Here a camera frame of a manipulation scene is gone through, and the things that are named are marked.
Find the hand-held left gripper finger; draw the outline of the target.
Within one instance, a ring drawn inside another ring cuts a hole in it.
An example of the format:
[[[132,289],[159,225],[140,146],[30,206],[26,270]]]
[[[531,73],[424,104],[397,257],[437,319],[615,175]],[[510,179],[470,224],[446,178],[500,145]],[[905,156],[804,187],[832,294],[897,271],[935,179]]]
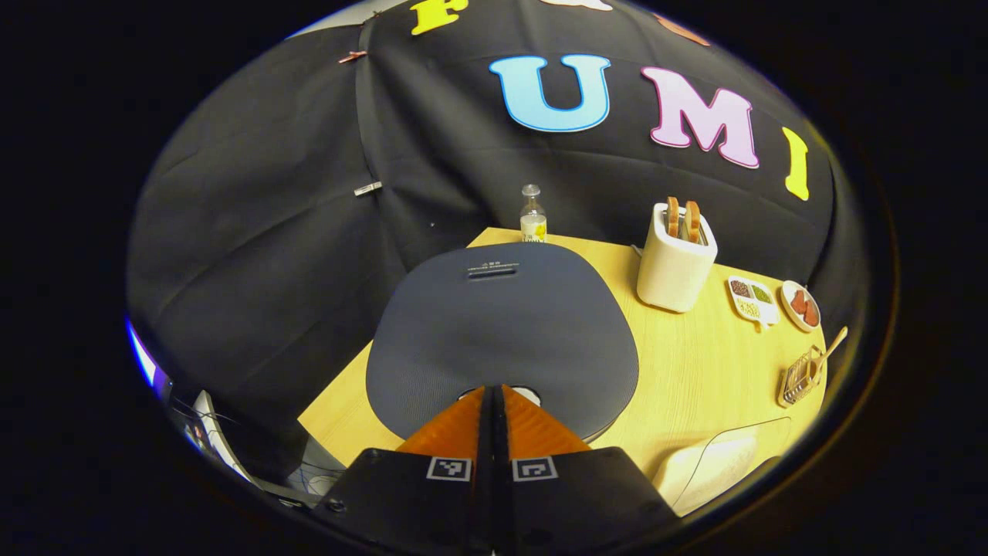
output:
[[[498,553],[618,555],[677,524],[624,450],[590,447],[508,385],[494,397]]]
[[[494,401],[494,388],[476,388],[398,448],[361,452],[318,520],[361,554],[490,554]]]

